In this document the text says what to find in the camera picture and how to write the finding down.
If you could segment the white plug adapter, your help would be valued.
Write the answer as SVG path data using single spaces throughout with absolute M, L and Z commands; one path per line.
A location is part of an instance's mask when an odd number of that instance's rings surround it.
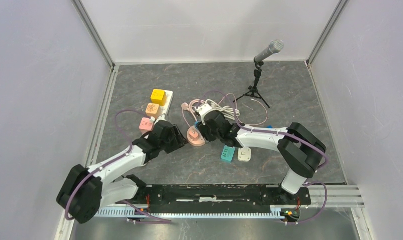
M 249 162 L 252 159 L 252 150 L 249 147 L 238 148 L 237 159 L 240 162 Z

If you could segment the small pink plug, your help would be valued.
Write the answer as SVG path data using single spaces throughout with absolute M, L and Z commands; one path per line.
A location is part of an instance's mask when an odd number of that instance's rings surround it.
M 199 133 L 196 130 L 192 130 L 189 135 L 190 135 L 190 137 L 192 139 L 198 139 L 199 138 Z

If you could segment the round pink socket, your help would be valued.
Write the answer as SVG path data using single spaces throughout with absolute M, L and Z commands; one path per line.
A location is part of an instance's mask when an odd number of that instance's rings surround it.
M 195 126 L 191 126 L 187 131 L 187 140 L 188 143 L 194 147 L 202 147 L 206 144 L 205 139 L 200 134 L 200 132 L 196 129 Z

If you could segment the teal power strip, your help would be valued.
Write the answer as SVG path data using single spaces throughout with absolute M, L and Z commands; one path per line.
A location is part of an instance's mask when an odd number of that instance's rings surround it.
M 225 145 L 221 153 L 221 160 L 227 163 L 231 163 L 233 161 L 235 151 L 235 147 L 229 147 Z

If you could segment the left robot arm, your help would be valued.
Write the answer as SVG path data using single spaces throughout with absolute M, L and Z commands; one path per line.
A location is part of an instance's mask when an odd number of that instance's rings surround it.
M 152 131 L 132 141 L 122 152 L 89 167 L 75 165 L 68 173 L 56 198 L 65 210 L 68 221 L 87 223 L 96 213 L 108 205 L 122 200 L 142 203 L 147 197 L 144 187 L 123 174 L 145 166 L 161 152 L 170 154 L 183 148 L 188 140 L 178 126 L 160 120 Z

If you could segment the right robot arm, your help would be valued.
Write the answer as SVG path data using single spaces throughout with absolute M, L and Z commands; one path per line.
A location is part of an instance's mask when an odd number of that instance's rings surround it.
M 299 190 L 328 161 L 326 146 L 302 124 L 293 122 L 284 128 L 261 128 L 230 123 L 224 115 L 212 110 L 196 124 L 207 142 L 220 140 L 231 148 L 259 148 L 279 152 L 289 171 L 281 182 L 278 198 L 293 203 Z

